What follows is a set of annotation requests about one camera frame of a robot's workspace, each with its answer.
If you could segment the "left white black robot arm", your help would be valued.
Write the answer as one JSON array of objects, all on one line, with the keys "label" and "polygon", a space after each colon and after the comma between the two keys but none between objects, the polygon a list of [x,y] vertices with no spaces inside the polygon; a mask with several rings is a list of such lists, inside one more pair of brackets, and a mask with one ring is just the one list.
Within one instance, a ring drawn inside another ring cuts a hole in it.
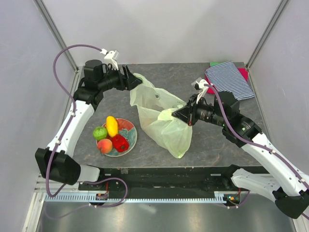
[{"label": "left white black robot arm", "polygon": [[41,175],[46,181],[74,185],[89,181],[95,190],[106,185],[106,178],[100,175],[100,169],[78,164],[72,157],[77,141],[90,117],[103,99],[103,93],[110,89],[132,90],[142,80],[130,72],[128,66],[115,70],[111,64],[100,60],[89,60],[84,66],[84,77],[80,80],[73,95],[73,102],[66,119],[54,139],[39,148],[35,159]]}]

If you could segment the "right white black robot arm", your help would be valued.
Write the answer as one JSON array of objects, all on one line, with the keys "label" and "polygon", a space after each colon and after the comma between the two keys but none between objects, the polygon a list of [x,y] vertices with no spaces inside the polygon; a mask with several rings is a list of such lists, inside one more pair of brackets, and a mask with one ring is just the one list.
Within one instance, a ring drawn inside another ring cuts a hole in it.
[{"label": "right white black robot arm", "polygon": [[231,92],[215,95],[214,103],[192,95],[172,116],[189,126],[199,120],[222,127],[224,137],[254,157],[274,178],[270,182],[236,165],[221,178],[222,187],[255,192],[275,203],[286,216],[297,219],[309,206],[309,176],[293,165],[267,138],[261,128],[239,111]]}]

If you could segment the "green avocado print plastic bag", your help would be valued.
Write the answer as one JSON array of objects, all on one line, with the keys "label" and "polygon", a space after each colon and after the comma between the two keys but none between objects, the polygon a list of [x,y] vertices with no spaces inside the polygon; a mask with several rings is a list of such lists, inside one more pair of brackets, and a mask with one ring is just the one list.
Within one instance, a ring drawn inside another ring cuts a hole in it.
[{"label": "green avocado print plastic bag", "polygon": [[172,116],[186,102],[163,88],[156,88],[139,73],[142,83],[130,91],[130,105],[138,110],[142,130],[175,158],[182,158],[192,139],[192,127]]}]

